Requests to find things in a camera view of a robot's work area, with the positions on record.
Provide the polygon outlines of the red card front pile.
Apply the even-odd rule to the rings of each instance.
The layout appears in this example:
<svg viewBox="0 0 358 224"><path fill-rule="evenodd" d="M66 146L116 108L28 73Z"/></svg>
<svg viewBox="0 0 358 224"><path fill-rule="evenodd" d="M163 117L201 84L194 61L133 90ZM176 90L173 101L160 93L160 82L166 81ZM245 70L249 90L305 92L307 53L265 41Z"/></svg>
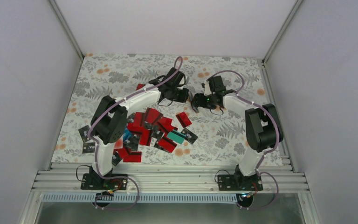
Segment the red card front pile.
<svg viewBox="0 0 358 224"><path fill-rule="evenodd" d="M172 153L175 150L176 146L177 144L167 137L162 137L154 144L155 148L163 150L168 153Z"/></svg>

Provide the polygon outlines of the brown leather card holder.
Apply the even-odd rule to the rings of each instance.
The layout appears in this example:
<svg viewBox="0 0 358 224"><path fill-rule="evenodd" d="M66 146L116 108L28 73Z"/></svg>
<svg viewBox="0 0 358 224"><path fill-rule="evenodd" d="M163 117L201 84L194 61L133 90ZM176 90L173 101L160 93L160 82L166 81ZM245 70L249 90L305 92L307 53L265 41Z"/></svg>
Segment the brown leather card holder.
<svg viewBox="0 0 358 224"><path fill-rule="evenodd" d="M195 113L199 113L198 107L194 102L194 95L192 93L189 94L189 102L191 104L191 108Z"/></svg>

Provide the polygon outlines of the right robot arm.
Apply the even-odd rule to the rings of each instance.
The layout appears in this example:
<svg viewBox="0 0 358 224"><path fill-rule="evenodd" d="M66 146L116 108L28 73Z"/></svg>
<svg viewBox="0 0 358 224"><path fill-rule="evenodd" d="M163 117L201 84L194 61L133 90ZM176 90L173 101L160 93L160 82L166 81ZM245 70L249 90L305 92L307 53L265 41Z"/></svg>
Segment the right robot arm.
<svg viewBox="0 0 358 224"><path fill-rule="evenodd" d="M259 105L239 96L238 91L228 90L221 76L209 78L202 86L204 93L196 93L190 100L193 109L226 108L245 118L245 134L251 149L245 152L234 172L235 187L245 190L251 185L251 176L258 173L266 154L276 150L284 138L276 107L273 104Z"/></svg>

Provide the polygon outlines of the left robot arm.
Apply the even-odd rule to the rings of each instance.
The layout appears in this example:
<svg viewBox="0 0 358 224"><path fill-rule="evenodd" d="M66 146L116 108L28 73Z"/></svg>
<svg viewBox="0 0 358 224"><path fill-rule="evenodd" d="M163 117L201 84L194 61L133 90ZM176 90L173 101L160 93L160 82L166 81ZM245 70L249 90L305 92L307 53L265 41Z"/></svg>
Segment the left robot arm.
<svg viewBox="0 0 358 224"><path fill-rule="evenodd" d="M185 102L188 89L184 88L186 75L172 68L165 76L151 80L145 86L121 97L105 96L100 101L91 120L87 136L96 143L92 172L92 182L105 189L111 183L113 166L111 163L114 145L122 137L127 118L137 110L158 103L163 99Z"/></svg>

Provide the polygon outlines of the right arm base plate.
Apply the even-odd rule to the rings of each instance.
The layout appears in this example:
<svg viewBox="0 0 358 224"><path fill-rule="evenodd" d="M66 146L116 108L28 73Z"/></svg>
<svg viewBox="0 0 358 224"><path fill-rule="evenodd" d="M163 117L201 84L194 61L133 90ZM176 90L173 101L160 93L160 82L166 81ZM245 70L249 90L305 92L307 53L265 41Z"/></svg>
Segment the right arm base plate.
<svg viewBox="0 0 358 224"><path fill-rule="evenodd" d="M262 191L262 179L257 174L252 176L217 175L220 191Z"/></svg>

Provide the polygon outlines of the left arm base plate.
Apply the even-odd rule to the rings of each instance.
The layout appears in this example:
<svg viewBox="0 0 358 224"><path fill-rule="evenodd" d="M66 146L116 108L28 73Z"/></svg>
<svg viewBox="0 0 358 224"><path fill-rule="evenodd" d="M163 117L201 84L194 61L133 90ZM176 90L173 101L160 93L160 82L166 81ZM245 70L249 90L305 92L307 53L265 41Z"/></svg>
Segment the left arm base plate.
<svg viewBox="0 0 358 224"><path fill-rule="evenodd" d="M105 180L92 174L84 174L80 189L82 190L126 190L128 175L113 174L114 179Z"/></svg>

